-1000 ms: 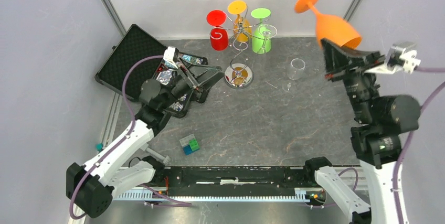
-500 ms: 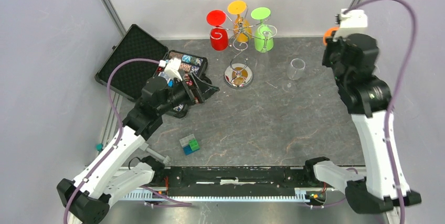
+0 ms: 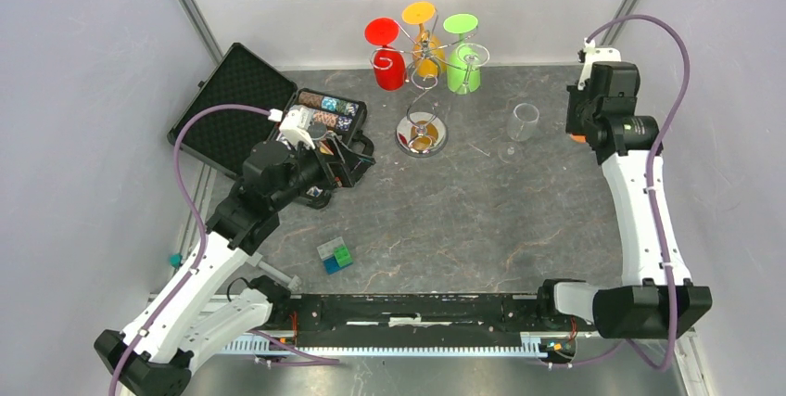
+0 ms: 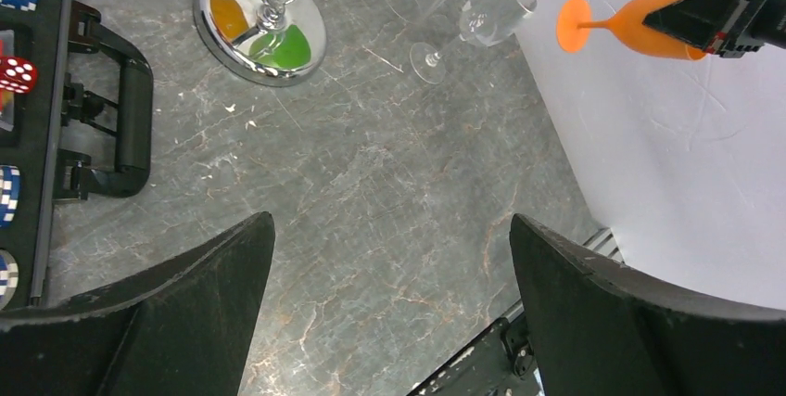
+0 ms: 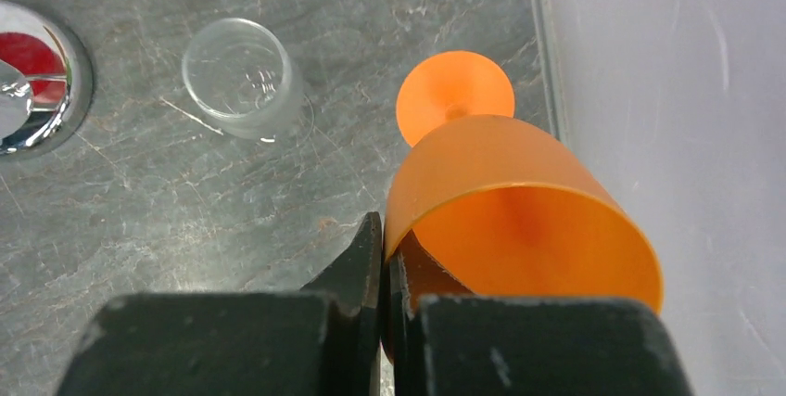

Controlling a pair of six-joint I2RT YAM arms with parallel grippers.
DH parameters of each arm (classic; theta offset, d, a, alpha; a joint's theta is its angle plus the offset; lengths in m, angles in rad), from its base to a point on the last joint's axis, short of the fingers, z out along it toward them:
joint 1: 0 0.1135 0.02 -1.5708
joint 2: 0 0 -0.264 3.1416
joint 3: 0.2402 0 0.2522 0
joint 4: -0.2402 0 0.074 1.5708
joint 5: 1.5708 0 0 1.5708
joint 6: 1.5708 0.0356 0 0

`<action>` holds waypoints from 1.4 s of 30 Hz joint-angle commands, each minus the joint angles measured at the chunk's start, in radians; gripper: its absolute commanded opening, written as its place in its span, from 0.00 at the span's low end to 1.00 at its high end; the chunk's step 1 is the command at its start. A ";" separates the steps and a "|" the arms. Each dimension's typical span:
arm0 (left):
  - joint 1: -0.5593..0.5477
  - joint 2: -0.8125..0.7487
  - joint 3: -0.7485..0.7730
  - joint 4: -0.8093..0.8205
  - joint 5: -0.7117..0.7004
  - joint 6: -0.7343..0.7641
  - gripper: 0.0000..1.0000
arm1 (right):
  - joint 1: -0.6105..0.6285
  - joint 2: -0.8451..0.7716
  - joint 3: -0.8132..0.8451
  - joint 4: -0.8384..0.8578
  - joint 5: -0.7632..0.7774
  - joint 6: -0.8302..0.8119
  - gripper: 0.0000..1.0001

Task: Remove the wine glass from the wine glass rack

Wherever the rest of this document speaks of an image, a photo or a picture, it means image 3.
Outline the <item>clear wine glass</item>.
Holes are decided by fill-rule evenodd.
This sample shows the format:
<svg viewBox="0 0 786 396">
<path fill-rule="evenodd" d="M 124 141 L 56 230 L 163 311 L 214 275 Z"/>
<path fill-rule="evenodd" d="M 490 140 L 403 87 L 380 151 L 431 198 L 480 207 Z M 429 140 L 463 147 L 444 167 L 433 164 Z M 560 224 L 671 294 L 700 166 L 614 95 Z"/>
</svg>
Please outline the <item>clear wine glass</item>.
<svg viewBox="0 0 786 396">
<path fill-rule="evenodd" d="M 539 123 L 539 110 L 528 103 L 513 108 L 505 128 L 505 138 L 498 147 L 498 156 L 505 162 L 515 164 L 524 159 L 525 141 L 530 139 Z"/>
<path fill-rule="evenodd" d="M 456 51 L 460 61 L 459 86 L 456 93 L 469 95 L 477 90 L 481 83 L 481 68 L 490 60 L 489 51 L 479 44 L 461 44 Z"/>
</svg>

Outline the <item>orange wine glass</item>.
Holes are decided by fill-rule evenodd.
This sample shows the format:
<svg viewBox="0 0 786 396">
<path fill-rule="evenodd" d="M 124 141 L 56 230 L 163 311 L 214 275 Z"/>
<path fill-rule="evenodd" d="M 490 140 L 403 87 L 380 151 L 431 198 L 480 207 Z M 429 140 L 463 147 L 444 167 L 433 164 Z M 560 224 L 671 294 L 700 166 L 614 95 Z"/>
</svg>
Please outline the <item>orange wine glass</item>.
<svg viewBox="0 0 786 396">
<path fill-rule="evenodd" d="M 575 133 L 568 132 L 567 135 L 570 137 L 571 140 L 573 140 L 576 143 L 579 143 L 579 144 L 586 144 L 587 143 L 586 136 L 583 135 L 583 134 L 575 134 Z"/>
</svg>

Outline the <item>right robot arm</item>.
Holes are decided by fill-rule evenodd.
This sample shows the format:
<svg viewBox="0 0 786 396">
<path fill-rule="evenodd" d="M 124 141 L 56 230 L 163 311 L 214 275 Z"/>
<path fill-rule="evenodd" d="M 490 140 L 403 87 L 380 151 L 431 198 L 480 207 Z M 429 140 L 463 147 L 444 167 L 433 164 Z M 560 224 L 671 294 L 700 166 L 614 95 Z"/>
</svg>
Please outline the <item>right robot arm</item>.
<svg viewBox="0 0 786 396">
<path fill-rule="evenodd" d="M 547 279 L 535 315 L 548 329 L 572 316 L 605 339 L 681 337 L 711 309 L 707 286 L 693 283 L 679 252 L 664 198 L 657 120 L 636 112 L 640 73 L 628 62 L 585 67 L 569 94 L 565 129 L 582 136 L 611 191 L 623 252 L 622 284 L 600 288 L 574 279 Z"/>
</svg>

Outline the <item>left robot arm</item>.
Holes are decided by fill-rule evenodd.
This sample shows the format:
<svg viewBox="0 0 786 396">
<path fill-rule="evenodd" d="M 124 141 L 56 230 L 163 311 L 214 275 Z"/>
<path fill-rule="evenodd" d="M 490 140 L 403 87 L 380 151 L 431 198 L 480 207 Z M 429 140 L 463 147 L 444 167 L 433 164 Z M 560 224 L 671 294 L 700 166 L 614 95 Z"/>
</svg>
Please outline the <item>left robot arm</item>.
<svg viewBox="0 0 786 396">
<path fill-rule="evenodd" d="M 279 226 L 279 213 L 318 187 L 353 187 L 374 165 L 374 143 L 356 134 L 345 144 L 328 134 L 314 148 L 262 141 L 243 162 L 230 194 L 200 227 L 200 239 L 175 276 L 120 331 L 105 330 L 94 348 L 111 374 L 109 394 L 180 395 L 213 355 L 249 330 L 284 326 L 290 302 L 265 294 L 264 277 L 220 310 L 200 318 L 214 293 Z M 361 151 L 352 145 L 360 144 Z"/>
</svg>

